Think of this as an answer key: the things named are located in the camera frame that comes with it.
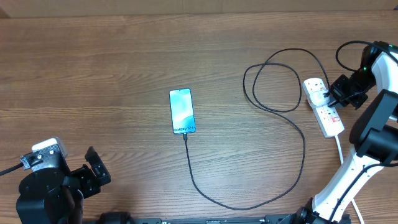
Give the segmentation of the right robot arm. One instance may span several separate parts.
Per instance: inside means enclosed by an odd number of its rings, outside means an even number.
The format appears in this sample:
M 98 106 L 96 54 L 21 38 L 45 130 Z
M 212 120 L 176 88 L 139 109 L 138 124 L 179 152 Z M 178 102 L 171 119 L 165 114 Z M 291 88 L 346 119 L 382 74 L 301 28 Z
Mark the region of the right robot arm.
M 318 78 L 302 84 L 315 116 L 326 124 L 339 124 L 339 107 L 360 108 L 367 92 L 377 88 L 377 96 L 353 125 L 346 159 L 327 186 L 295 214 L 282 223 L 345 223 L 343 213 L 365 183 L 385 167 L 397 166 L 397 47 L 383 41 L 364 42 L 358 69 L 351 76 L 341 75 L 326 87 Z

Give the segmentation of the blue Samsung Galaxy smartphone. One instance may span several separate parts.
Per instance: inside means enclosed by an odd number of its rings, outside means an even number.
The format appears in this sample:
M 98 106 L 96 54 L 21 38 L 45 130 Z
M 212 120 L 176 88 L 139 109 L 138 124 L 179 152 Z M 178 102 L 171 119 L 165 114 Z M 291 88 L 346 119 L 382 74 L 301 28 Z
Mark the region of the blue Samsung Galaxy smartphone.
M 173 133 L 194 133 L 197 129 L 191 89 L 170 90 L 169 100 Z

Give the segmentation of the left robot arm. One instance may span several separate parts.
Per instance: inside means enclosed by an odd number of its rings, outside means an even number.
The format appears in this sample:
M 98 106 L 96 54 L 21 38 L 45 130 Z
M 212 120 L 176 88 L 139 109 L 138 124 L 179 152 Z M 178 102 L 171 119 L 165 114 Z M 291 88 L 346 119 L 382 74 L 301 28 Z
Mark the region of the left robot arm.
M 19 184 L 16 210 L 22 223 L 62 223 L 73 211 L 74 196 L 88 198 L 101 192 L 111 176 L 93 147 L 89 163 L 70 170 L 58 144 L 36 149 L 20 161 L 32 170 Z

